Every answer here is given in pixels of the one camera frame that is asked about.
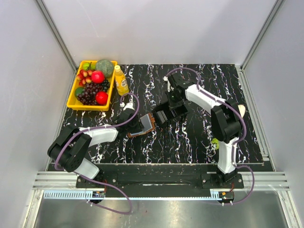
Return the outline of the brown leather card holder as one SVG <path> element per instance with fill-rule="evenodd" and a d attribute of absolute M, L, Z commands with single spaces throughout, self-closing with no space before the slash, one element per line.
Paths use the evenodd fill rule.
<path fill-rule="evenodd" d="M 155 129 L 155 119 L 151 113 L 147 113 L 140 117 L 134 128 L 131 128 L 127 136 L 134 138 L 140 135 L 147 134 Z"/>

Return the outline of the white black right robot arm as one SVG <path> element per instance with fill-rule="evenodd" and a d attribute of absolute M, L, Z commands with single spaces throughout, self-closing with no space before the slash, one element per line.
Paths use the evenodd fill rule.
<path fill-rule="evenodd" d="M 236 169 L 236 148 L 246 136 L 247 129 L 242 112 L 234 101 L 228 101 L 211 94 L 200 83 L 186 82 L 175 73 L 181 68 L 167 73 L 166 95 L 171 110 L 184 104 L 185 100 L 195 103 L 211 115 L 211 130 L 219 141 L 217 184 L 227 188 L 233 182 L 230 174 Z"/>

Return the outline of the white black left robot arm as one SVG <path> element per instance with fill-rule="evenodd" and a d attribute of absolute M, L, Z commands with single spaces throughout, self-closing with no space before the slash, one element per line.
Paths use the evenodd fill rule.
<path fill-rule="evenodd" d="M 113 125 L 105 124 L 97 129 L 67 126 L 49 147 L 47 154 L 58 166 L 67 172 L 86 176 L 86 182 L 93 188 L 101 186 L 103 176 L 99 168 L 85 158 L 89 147 L 111 143 L 119 133 L 141 130 L 143 125 L 137 115 L 135 103 L 128 102 Z"/>

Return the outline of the grey credit card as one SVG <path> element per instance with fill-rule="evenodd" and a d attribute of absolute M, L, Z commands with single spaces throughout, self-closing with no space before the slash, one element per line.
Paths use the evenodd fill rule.
<path fill-rule="evenodd" d="M 146 132 L 152 128 L 151 120 L 148 114 L 142 116 L 140 118 L 141 123 L 143 125 L 143 131 Z"/>

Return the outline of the black plastic card box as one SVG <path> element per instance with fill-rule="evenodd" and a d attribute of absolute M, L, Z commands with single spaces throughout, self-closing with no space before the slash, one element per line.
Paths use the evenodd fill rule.
<path fill-rule="evenodd" d="M 161 124 L 157 112 L 163 110 L 168 117 L 168 121 L 165 122 L 164 124 Z M 188 114 L 188 109 L 186 108 L 185 105 L 181 105 L 179 107 L 175 108 L 170 108 L 169 102 L 161 103 L 157 105 L 153 110 L 152 110 L 152 115 L 155 119 L 156 124 L 159 127 L 167 127 L 172 123 L 178 123 L 178 122 L 183 122 Z"/>

